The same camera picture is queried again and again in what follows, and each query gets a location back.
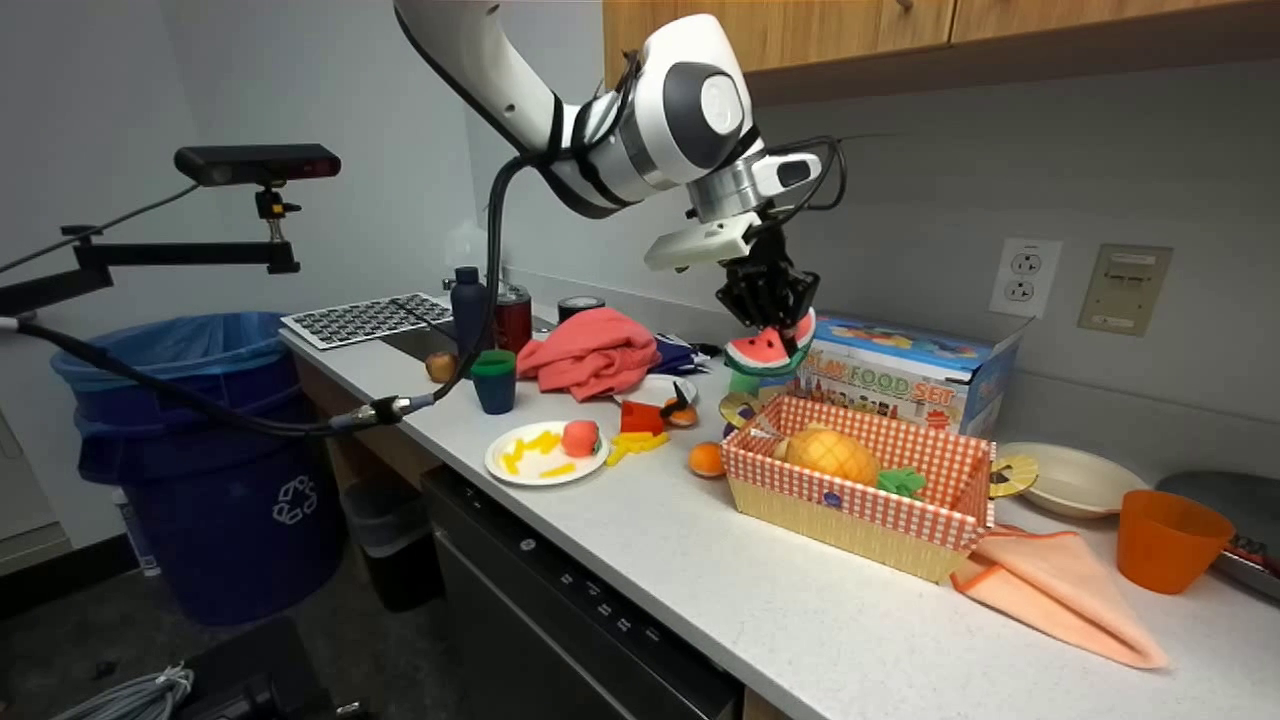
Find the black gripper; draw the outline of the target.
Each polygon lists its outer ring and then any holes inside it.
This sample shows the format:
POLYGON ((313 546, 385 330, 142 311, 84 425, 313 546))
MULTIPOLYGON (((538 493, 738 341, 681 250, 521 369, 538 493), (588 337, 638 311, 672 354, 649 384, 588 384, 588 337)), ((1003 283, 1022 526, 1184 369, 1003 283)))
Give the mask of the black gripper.
POLYGON ((781 226, 759 226, 747 241, 751 253, 725 266, 717 300, 740 324, 792 330, 812 308, 821 276, 792 266, 781 226))

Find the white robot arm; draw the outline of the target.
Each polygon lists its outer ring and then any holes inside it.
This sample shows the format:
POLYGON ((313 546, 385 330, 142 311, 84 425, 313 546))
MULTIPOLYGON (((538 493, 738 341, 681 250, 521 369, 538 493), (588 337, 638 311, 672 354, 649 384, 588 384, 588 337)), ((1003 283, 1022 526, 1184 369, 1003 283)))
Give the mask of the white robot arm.
POLYGON ((585 104, 559 99, 518 51, 500 0, 391 0, 423 65, 459 91, 582 215, 605 221, 685 190, 691 221, 643 266, 722 266, 717 300, 751 330, 798 330, 821 288, 783 253, 777 200, 823 174, 815 151, 768 151, 725 24, 691 11, 660 24, 625 80, 585 104))

